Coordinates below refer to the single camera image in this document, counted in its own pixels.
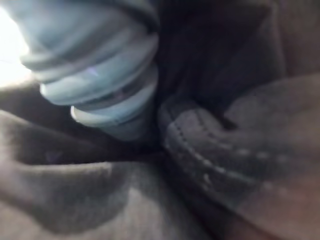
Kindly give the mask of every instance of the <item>bright light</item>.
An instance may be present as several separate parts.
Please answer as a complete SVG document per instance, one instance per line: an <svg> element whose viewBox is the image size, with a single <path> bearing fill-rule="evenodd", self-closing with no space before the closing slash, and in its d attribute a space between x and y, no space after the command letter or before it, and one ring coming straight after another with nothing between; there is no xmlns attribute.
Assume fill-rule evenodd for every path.
<svg viewBox="0 0 320 240"><path fill-rule="evenodd" d="M19 57L29 49L17 24L0 8L0 88L21 84L31 71L21 65Z"/></svg>

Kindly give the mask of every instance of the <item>gray fabric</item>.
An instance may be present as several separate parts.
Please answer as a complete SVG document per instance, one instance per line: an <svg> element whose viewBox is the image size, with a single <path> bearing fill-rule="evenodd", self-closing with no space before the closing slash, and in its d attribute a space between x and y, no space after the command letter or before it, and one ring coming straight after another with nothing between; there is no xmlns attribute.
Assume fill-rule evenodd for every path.
<svg viewBox="0 0 320 240"><path fill-rule="evenodd" d="M158 156L163 175L156 164L126 162L155 155L125 157L127 148L104 141L106 152L98 148L92 159L99 140L79 143L1 113L0 236L206 239L204 225L211 239L319 239L317 9L316 0L217 0L212 8L174 9L163 21L157 56L158 125L171 156ZM17 96L0 94L2 108L86 137L79 126L63 126L72 122L39 96L38 104L33 94L29 101ZM61 166L39 166L44 160ZM77 164L109 160L123 163ZM110 210L113 204L120 210Z"/></svg>
<svg viewBox="0 0 320 240"><path fill-rule="evenodd" d="M208 239L152 165L104 162L107 152L6 112L0 122L2 238Z"/></svg>
<svg viewBox="0 0 320 240"><path fill-rule="evenodd" d="M169 46L193 46L171 51L181 65L164 67L178 82L159 111L172 177L222 239L319 239L319 8L230 2Z"/></svg>

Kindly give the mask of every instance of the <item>stitched seam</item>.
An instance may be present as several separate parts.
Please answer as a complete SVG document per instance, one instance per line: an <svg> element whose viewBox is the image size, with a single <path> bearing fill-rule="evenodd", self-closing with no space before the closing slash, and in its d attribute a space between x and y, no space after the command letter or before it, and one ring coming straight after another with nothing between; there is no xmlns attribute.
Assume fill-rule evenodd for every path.
<svg viewBox="0 0 320 240"><path fill-rule="evenodd" d="M202 131L207 135L210 142L215 144L217 147L224 149L224 150L229 150L230 152L233 152L234 154L237 154L239 156L254 155L255 159L258 161L265 161L267 159L270 159L271 157L275 157L274 159L278 163L284 163L284 162L289 161L289 157L285 154L275 155L275 154L272 154L267 151L254 152L253 150L251 150L249 148L237 147L233 144L222 142L220 139L218 139L216 136L214 136L214 134L208 129L205 122L200 117L198 110L194 110L194 113L197 117L199 125L202 128Z"/></svg>
<svg viewBox="0 0 320 240"><path fill-rule="evenodd" d="M287 188L282 187L282 186L275 186L275 184L270 181L259 181L254 178L243 175L240 172L227 170L223 167L213 165L213 163L210 160L203 157L201 153L199 153L194 147L192 147L192 145L189 143L189 141L185 137L182 129L174 121L174 119L172 117L172 113L169 110L167 110L167 112L169 113L168 115L170 117L170 121L172 122L172 125L174 126L176 132L178 133L178 137L183 142L183 144L186 147L186 149L188 150L189 154L191 154L197 160L201 161L205 166L212 168L214 171L216 171L219 174L225 175L225 176L232 178L232 179L235 179L235 180L242 181L242 182L247 183L252 186L257 186L257 185L261 184L261 187L263 189L265 189L269 192L276 193L282 198L288 198L290 200L296 200L296 201L301 201L301 202L305 202L306 200L308 200L308 198L303 195L300 195L299 197L295 196L295 198L293 198L293 195L290 194L290 192ZM207 174L204 175L203 179L207 184L213 185L212 181L208 178Z"/></svg>

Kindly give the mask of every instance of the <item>dark gray cloth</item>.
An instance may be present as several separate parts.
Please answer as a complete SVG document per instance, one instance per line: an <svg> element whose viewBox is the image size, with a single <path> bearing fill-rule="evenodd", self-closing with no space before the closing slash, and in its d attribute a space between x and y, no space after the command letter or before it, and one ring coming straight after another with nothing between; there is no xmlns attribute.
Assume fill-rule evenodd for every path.
<svg viewBox="0 0 320 240"><path fill-rule="evenodd" d="M33 123L0 114L3 239L319 239L319 4L212 5L162 21L165 151L78 126L36 89L0 95Z"/></svg>

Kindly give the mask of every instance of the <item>light blue ribbed object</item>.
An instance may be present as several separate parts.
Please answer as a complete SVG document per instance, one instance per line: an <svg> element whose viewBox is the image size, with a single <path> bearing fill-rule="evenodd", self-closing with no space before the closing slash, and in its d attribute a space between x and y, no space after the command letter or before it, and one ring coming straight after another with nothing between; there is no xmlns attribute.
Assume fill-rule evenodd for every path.
<svg viewBox="0 0 320 240"><path fill-rule="evenodd" d="M159 24L157 6L151 0L105 2L1 4L29 45L21 60L41 94L53 104L72 106L72 117L85 126L136 141L148 133L158 82L153 63L158 34L150 29Z"/></svg>

